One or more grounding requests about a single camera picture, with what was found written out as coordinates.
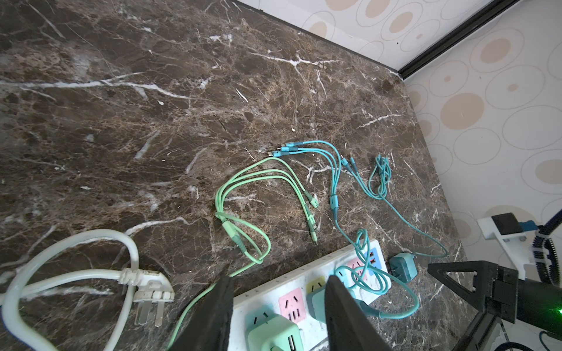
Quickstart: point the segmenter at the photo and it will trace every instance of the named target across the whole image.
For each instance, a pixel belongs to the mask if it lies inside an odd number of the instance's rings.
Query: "usb port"
[[[294,340],[293,340],[293,336],[289,336],[289,349],[291,349],[291,351],[296,351],[296,348],[294,347]]]

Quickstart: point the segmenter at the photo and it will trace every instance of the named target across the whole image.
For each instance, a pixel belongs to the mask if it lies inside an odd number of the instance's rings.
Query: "pink outlet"
[[[306,318],[305,301],[302,298],[301,288],[279,298],[281,315],[293,323],[299,323]]]
[[[351,268],[351,269],[355,269],[357,267],[362,267],[363,263],[361,261],[359,261],[359,259],[357,257],[352,258],[349,262],[346,263],[346,266]],[[361,275],[363,273],[363,270],[358,270],[357,274]],[[368,274],[365,274],[365,276],[363,277],[363,281],[367,281],[369,278]]]

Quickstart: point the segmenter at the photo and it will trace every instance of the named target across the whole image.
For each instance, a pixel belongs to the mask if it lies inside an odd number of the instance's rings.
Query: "blue cable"
[[[326,150],[318,149],[318,148],[301,148],[300,147],[301,145],[313,144],[313,143],[325,144],[325,145],[329,146],[330,148],[332,148],[336,152],[338,162],[336,162],[336,158],[333,157],[332,153],[328,152]],[[364,290],[366,290],[370,293],[377,294],[377,295],[383,295],[386,292],[388,292],[389,284],[387,283],[387,280],[383,278],[383,276],[389,277],[390,279],[394,280],[396,283],[398,283],[399,285],[403,286],[406,289],[406,291],[412,296],[412,298],[414,300],[414,305],[408,311],[402,312],[402,313],[385,313],[385,312],[381,312],[381,311],[378,311],[378,310],[376,310],[374,308],[370,308],[370,307],[366,307],[366,308],[368,308],[368,311],[366,311],[366,312],[370,315],[373,315],[373,316],[377,316],[377,317],[380,317],[380,318],[389,318],[389,319],[401,319],[401,318],[411,316],[419,308],[418,296],[410,289],[410,287],[408,287],[405,283],[403,283],[399,279],[397,279],[394,276],[392,276],[392,275],[374,267],[373,265],[371,265],[371,263],[368,260],[368,255],[369,255],[369,252],[371,251],[371,246],[370,246],[370,240],[369,240],[367,229],[360,229],[357,232],[356,240],[353,241],[349,238],[349,236],[347,236],[347,234],[339,226],[339,222],[338,222],[339,205],[338,205],[336,190],[337,190],[337,185],[339,183],[339,176],[341,174],[342,165],[357,180],[357,182],[359,183],[362,190],[365,192],[365,194],[367,196],[369,196],[371,198],[374,198],[376,200],[384,200],[386,203],[389,204],[389,206],[391,206],[391,208],[398,214],[399,218],[401,220],[403,220],[406,224],[408,224],[410,227],[412,227],[413,229],[415,229],[419,233],[424,234],[425,236],[429,237],[430,239],[432,239],[433,241],[438,243],[445,250],[446,256],[448,255],[447,250],[445,249],[445,247],[441,243],[439,243],[439,241],[437,241],[436,239],[433,239],[431,236],[429,236],[428,234],[420,231],[419,229],[414,227],[412,224],[410,224],[408,221],[406,221],[400,215],[398,210],[395,209],[395,207],[392,206],[390,204],[390,202],[388,202],[386,200],[387,184],[390,181],[390,178],[392,176],[392,170],[390,168],[388,158],[381,157],[380,155],[377,157],[377,159],[376,159],[377,165],[376,165],[375,169],[373,170],[373,172],[371,173],[368,183],[365,184],[363,182],[363,179],[361,178],[361,176],[359,174],[357,166],[355,165],[355,160],[353,158],[351,158],[351,165],[350,165],[347,162],[347,160],[339,153],[338,149],[334,145],[332,145],[328,142],[325,142],[323,140],[310,140],[310,141],[307,141],[307,142],[287,143],[287,144],[285,144],[281,147],[280,151],[276,151],[276,152],[273,152],[273,153],[270,153],[270,154],[272,156],[280,157],[280,156],[283,156],[283,155],[286,155],[286,154],[287,155],[301,154],[301,153],[307,153],[307,152],[318,153],[328,160],[328,162],[329,162],[329,164],[332,168],[332,186],[331,186],[331,192],[330,192],[330,208],[332,209],[332,215],[334,217],[335,227],[347,239],[347,241],[349,241],[350,244],[353,245],[358,259],[363,263],[363,266],[359,266],[359,267],[355,267],[355,268],[349,268],[347,266],[340,266],[340,267],[336,268],[334,274],[340,273],[342,271],[349,271],[350,274],[351,274],[351,279],[353,281],[353,284],[351,286],[347,286],[346,288],[353,289],[354,287],[359,286],[360,289],[364,289]],[[379,188],[377,189],[377,194],[375,194],[373,192],[372,188],[371,188],[371,181],[373,180],[373,177],[377,173],[377,171],[378,171],[379,177],[381,179],[381,182],[380,182]],[[422,254],[422,253],[415,253],[415,254],[419,254],[421,256],[436,257],[436,256],[433,256],[433,255]],[[372,289],[363,280],[367,271],[372,272],[374,274],[374,277],[377,279],[377,282],[379,284],[378,290]]]

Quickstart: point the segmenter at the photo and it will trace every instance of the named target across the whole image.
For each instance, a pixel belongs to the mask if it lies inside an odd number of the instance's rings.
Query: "light green cable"
[[[266,161],[278,161],[281,162],[283,165],[285,165],[285,167],[287,169],[289,169],[290,173],[287,173],[283,170],[279,170],[279,169],[267,169],[267,170],[262,170],[262,171],[258,171],[258,172],[253,172],[244,176],[241,176],[243,173],[261,165],[262,163],[266,162]],[[281,173],[282,175],[268,175],[268,176],[259,176],[262,174],[267,174],[267,173]],[[297,194],[297,198],[299,200],[299,202],[301,203],[301,206],[303,208],[303,211],[305,213],[305,216],[307,218],[307,220],[309,220],[310,217],[312,217],[312,214],[310,212],[310,210],[308,209],[305,200],[302,196],[301,190],[307,195],[309,202],[311,202],[312,204],[312,200],[311,200],[311,196],[310,194],[305,190],[305,188],[302,186],[302,183],[300,182],[300,180],[298,179],[297,175],[294,173],[294,171],[291,169],[291,167],[282,159],[280,158],[276,158],[276,157],[268,157],[268,158],[264,158],[261,161],[258,161],[246,168],[244,168],[242,171],[236,173],[233,177],[231,177],[225,184],[223,184],[219,190],[217,191],[216,195],[215,195],[215,207],[217,212],[215,213],[215,216],[221,220],[221,222],[223,222],[223,227],[224,227],[224,222],[227,221],[233,221],[233,222],[237,222],[240,223],[242,225],[247,226],[248,228],[252,229],[253,231],[259,233],[266,241],[267,243],[267,250],[265,252],[261,252],[260,248],[257,246],[257,244],[250,238],[250,236],[245,233],[242,229],[240,229],[238,226],[233,225],[231,227],[233,227],[233,230],[235,230],[237,233],[240,233],[244,238],[246,238],[246,240],[248,240],[248,242],[250,242],[250,244],[252,245],[252,247],[256,250],[257,254],[258,254],[258,258],[255,258],[254,256],[250,255],[250,253],[246,250],[244,251],[244,255],[246,257],[248,257],[248,259],[250,259],[252,262],[247,264],[246,266],[232,272],[231,274],[229,274],[230,277],[233,277],[235,275],[238,275],[240,273],[242,273],[243,271],[249,269],[250,267],[256,265],[256,264],[261,264],[263,263],[264,258],[267,256],[267,254],[269,254],[269,252],[271,251],[271,241],[269,240],[269,237],[265,234],[265,232],[263,230],[261,230],[260,228],[258,228],[257,226],[241,219],[238,218],[236,216],[232,216],[229,215],[227,213],[224,212],[224,202],[226,200],[226,196],[234,189],[236,189],[239,186],[242,186],[244,184],[248,184],[248,183],[252,183],[255,181],[259,181],[259,180],[268,180],[268,179],[282,179],[286,182],[288,182],[291,187],[293,188],[294,192]],[[209,286],[207,289],[205,289],[201,294],[197,295],[187,306],[186,308],[183,310],[182,314],[180,315],[178,322],[174,328],[174,331],[172,332],[172,336],[170,338],[170,341],[168,342],[168,346],[167,349],[170,349],[170,347],[173,345],[178,332],[182,326],[183,320],[185,319],[187,313],[191,310],[191,308],[199,301],[201,300],[202,297],[204,297],[207,293],[209,293],[213,288],[215,287],[215,284],[212,284],[211,286]]]

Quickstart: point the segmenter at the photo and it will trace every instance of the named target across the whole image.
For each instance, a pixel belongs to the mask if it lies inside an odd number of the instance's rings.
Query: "green charging cable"
[[[264,162],[267,161],[277,161],[282,163],[288,170],[289,173],[283,171],[283,170],[279,170],[279,169],[275,169],[275,168],[271,168],[271,169],[266,169],[266,170],[262,170],[262,171],[257,171],[257,172],[253,172],[253,173],[249,173],[249,174],[245,174],[247,171],[261,165]],[[299,202],[301,203],[301,207],[305,213],[306,216],[306,221],[309,225],[309,229],[310,229],[310,236],[312,238],[312,241],[314,243],[316,243],[317,241],[317,237],[316,237],[316,222],[314,220],[314,215],[312,214],[311,210],[308,208],[303,194],[305,195],[305,197],[307,198],[307,200],[309,201],[309,203],[314,207],[317,208],[318,207],[318,201],[309,193],[305,190],[305,188],[302,186],[301,181],[298,179],[297,175],[294,173],[294,171],[292,170],[292,168],[282,159],[277,158],[277,157],[268,157],[268,158],[264,158],[261,161],[258,161],[246,168],[244,168],[242,171],[236,173],[234,176],[232,176],[226,183],[224,183],[219,190],[216,192],[215,195],[215,208],[216,208],[216,213],[215,213],[215,217],[217,217],[218,219],[220,219],[220,221],[223,223],[223,228],[225,229],[226,233],[228,234],[228,236],[232,239],[232,241],[234,241],[234,243],[236,243],[236,245],[238,246],[238,248],[242,251],[242,253],[248,258],[250,259],[250,263],[245,265],[244,267],[232,272],[231,274],[229,274],[229,277],[233,277],[235,275],[238,275],[240,273],[242,273],[243,271],[249,269],[250,267],[254,266],[254,265],[259,265],[261,263],[263,263],[264,258],[269,254],[269,252],[271,251],[271,241],[269,240],[269,237],[267,236],[267,234],[265,234],[265,232],[263,230],[261,230],[259,227],[241,219],[238,218],[236,216],[233,215],[229,215],[228,213],[225,213],[224,211],[224,203],[226,201],[226,197],[227,195],[232,192],[234,189],[236,189],[239,186],[245,185],[245,184],[249,184],[255,181],[260,181],[260,180],[269,180],[269,179],[281,179],[284,180],[286,182],[289,183],[289,185],[291,185],[291,187],[293,188],[294,192],[297,195],[297,198],[299,200]],[[240,227],[238,227],[237,225],[235,225],[234,223],[238,223],[241,225],[244,225],[248,228],[250,228],[251,230],[257,232],[258,234],[260,234],[266,241],[267,243],[267,249],[262,252],[259,248],[259,246],[255,243],[254,240],[252,240],[252,238],[246,233],[244,232]],[[257,253],[257,257],[254,257],[253,255],[251,255],[248,252],[248,249],[246,248],[244,241],[242,240],[242,237],[244,237],[250,244],[251,246],[254,248],[254,250]],[[191,310],[191,308],[193,308],[193,306],[199,301],[201,300],[202,297],[204,297],[206,294],[208,294],[213,288],[215,287],[215,284],[212,284],[211,286],[209,286],[207,289],[205,289],[201,294],[197,295],[187,306],[186,308],[183,310],[182,314],[180,315],[178,322],[176,323],[176,326],[174,328],[174,331],[172,332],[172,336],[170,338],[170,341],[168,342],[168,346],[166,349],[170,349],[171,346],[173,345],[178,332],[180,330],[180,328],[182,327],[182,323],[183,320],[185,319],[187,313],[189,312],[189,310]]]

